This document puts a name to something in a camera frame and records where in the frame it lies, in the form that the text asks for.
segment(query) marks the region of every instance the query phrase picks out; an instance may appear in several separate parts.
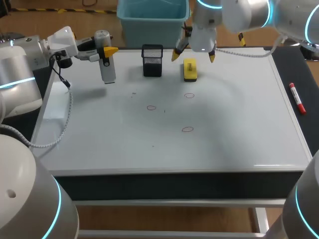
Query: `red marker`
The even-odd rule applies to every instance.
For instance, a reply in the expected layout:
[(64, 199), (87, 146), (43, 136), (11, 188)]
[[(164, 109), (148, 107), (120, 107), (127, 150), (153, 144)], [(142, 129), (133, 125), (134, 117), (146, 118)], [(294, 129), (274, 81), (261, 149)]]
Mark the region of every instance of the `red marker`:
[(303, 115), (306, 114), (305, 107), (303, 106), (303, 103), (301, 103), (301, 100), (300, 100), (299, 95), (297, 93), (297, 90), (295, 88), (295, 84), (294, 83), (290, 83), (289, 87), (291, 89), (291, 92), (293, 93), (293, 96), (295, 98), (295, 101), (297, 103), (297, 106), (298, 106), (298, 109), (299, 109), (300, 113), (303, 114)]

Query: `black mat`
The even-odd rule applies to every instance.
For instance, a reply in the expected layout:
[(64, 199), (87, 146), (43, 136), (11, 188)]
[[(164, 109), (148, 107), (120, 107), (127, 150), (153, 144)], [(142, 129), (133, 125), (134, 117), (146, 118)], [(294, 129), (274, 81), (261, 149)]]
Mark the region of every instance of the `black mat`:
[[(273, 54), (295, 114), (312, 154), (319, 149), (319, 89), (298, 48)], [(35, 72), (44, 95), (50, 69)], [(293, 82), (307, 110), (302, 116), (291, 94)], [(7, 121), (31, 138), (38, 111)], [(285, 198), (302, 172), (183, 173), (56, 177), (73, 200), (128, 199), (277, 199)]]
[[(273, 53), (278, 72), (312, 155), (319, 150), (319, 88), (298, 47), (280, 47)], [(301, 115), (289, 84), (294, 83), (307, 111)]]

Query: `wooden floor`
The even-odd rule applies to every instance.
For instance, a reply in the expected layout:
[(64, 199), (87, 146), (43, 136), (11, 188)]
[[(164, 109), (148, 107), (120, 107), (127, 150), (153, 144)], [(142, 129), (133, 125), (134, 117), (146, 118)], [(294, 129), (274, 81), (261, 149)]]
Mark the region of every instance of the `wooden floor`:
[[(99, 0), (86, 9), (116, 9), (116, 0)], [(13, 7), (21, 8), (82, 8), (81, 0), (12, 0)], [(114, 36), (114, 46), (125, 46), (122, 27), (115, 14), (65, 12), (14, 12), (0, 19), (0, 30), (19, 32), (26, 36), (46, 38), (58, 29), (69, 25), (77, 38), (93, 36), (106, 29)], [(270, 46), (278, 34), (263, 28), (244, 34), (248, 46)], [(218, 28), (218, 46), (239, 46), (236, 34)], [(319, 82), (318, 63), (308, 63)], [(254, 232), (251, 211), (247, 208), (192, 208), (192, 207), (78, 207), (81, 229), (104, 230), (157, 230)], [(281, 209), (267, 209), (272, 224)]]

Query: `red circle drawing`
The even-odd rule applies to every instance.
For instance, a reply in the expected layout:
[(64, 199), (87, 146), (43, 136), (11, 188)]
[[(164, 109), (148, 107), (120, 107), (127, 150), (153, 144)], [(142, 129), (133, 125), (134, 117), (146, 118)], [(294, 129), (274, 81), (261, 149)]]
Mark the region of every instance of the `red circle drawing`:
[(148, 110), (149, 110), (149, 111), (156, 110), (156, 107), (155, 107), (155, 106), (148, 106)]
[(184, 133), (189, 133), (189, 132), (192, 132), (193, 130), (194, 130), (193, 127), (185, 127), (181, 131)]
[(194, 95), (193, 93), (186, 93), (184, 96), (185, 96), (186, 98), (188, 98), (188, 99), (191, 99), (191, 98), (194, 98), (194, 97), (195, 97), (195, 95)]

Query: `white tabletop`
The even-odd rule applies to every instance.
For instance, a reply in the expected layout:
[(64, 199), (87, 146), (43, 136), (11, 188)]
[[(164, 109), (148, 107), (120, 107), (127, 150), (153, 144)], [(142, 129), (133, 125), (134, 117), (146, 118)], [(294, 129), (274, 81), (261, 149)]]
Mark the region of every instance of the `white tabletop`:
[[(183, 59), (190, 57), (197, 61), (195, 83), (183, 81)], [(34, 155), (54, 176), (305, 169), (311, 154), (272, 56), (217, 52), (211, 64), (207, 53), (185, 50), (170, 59), (165, 50), (162, 77), (145, 78), (141, 51), (120, 50), (110, 85), (97, 62), (73, 59), (62, 70), (74, 95), (69, 128), (57, 146)], [(33, 136), (37, 144), (57, 139), (67, 116), (67, 89), (52, 76)]]

